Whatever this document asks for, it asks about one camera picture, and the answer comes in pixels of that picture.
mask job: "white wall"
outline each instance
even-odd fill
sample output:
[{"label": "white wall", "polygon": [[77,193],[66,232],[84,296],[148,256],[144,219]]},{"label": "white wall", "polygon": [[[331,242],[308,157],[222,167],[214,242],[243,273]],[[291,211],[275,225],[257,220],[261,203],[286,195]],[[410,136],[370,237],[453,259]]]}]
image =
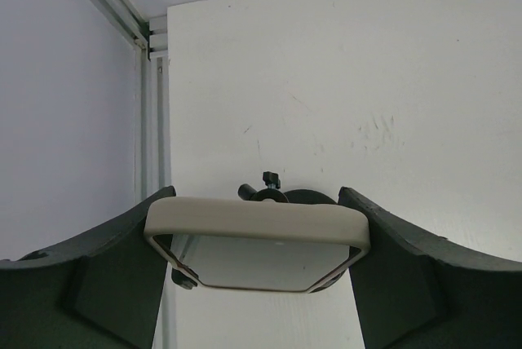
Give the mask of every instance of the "white wall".
[{"label": "white wall", "polygon": [[0,0],[0,258],[133,205],[134,52],[88,0]]},{"label": "white wall", "polygon": [[[522,261],[520,0],[210,0],[169,10],[172,179],[236,199],[353,187]],[[349,278],[308,296],[176,289],[179,349],[361,348]]]}]

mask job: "gray wall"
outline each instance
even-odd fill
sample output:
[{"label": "gray wall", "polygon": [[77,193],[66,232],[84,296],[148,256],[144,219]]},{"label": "gray wall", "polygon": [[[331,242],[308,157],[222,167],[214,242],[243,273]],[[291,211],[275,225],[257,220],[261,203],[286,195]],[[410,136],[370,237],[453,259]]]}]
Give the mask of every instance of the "gray wall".
[{"label": "gray wall", "polygon": [[0,0],[0,259],[133,205],[134,52],[88,0]]}]

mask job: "black clamp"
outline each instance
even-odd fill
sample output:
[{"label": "black clamp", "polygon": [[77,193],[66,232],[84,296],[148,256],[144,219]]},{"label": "black clamp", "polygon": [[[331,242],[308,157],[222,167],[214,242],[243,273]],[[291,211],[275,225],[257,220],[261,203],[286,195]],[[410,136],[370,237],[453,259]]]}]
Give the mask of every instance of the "black clamp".
[{"label": "black clamp", "polygon": [[243,201],[273,200],[275,202],[288,203],[288,197],[279,191],[281,188],[279,174],[270,171],[263,172],[263,181],[267,186],[264,190],[257,191],[252,186],[245,183],[239,187],[237,194]]}]

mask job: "black bolt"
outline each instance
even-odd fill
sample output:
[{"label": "black bolt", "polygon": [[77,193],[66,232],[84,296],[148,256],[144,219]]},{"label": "black bolt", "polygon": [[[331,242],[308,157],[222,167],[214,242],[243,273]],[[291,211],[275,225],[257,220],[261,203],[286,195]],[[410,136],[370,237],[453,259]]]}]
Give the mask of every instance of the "black bolt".
[{"label": "black bolt", "polygon": [[239,190],[237,190],[237,195],[239,195],[243,201],[250,201],[256,192],[257,190],[255,188],[250,186],[248,183],[245,183],[239,187]]},{"label": "black bolt", "polygon": [[263,172],[263,181],[268,188],[281,188],[281,181],[279,180],[279,174],[275,172]]}]

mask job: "black knob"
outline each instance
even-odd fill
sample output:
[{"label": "black knob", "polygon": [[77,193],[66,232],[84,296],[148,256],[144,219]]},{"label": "black knob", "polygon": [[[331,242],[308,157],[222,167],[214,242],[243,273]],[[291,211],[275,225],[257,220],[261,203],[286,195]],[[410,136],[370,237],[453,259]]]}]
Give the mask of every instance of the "black knob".
[{"label": "black knob", "polygon": [[254,196],[256,192],[257,190],[255,188],[250,186],[248,183],[245,183],[239,187],[239,190],[237,190],[237,195],[243,201],[250,201],[250,199]]},{"label": "black knob", "polygon": [[267,188],[281,188],[281,181],[279,180],[279,174],[275,172],[263,172],[263,181],[267,185]]},{"label": "black knob", "polygon": [[197,286],[197,282],[191,278],[185,276],[182,272],[172,269],[170,273],[170,278],[172,281],[182,287],[183,289],[192,289]]}]

